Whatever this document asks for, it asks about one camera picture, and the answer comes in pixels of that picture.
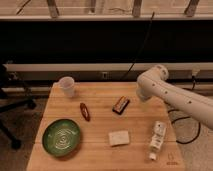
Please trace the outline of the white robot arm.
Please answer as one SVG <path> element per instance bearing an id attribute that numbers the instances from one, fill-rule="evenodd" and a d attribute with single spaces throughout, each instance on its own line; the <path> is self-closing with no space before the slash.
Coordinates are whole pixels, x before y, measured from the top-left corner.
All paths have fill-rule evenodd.
<path id="1" fill-rule="evenodd" d="M 136 93 L 142 101 L 156 96 L 213 130 L 213 100 L 166 82 L 168 69 L 155 65 L 137 77 Z"/>

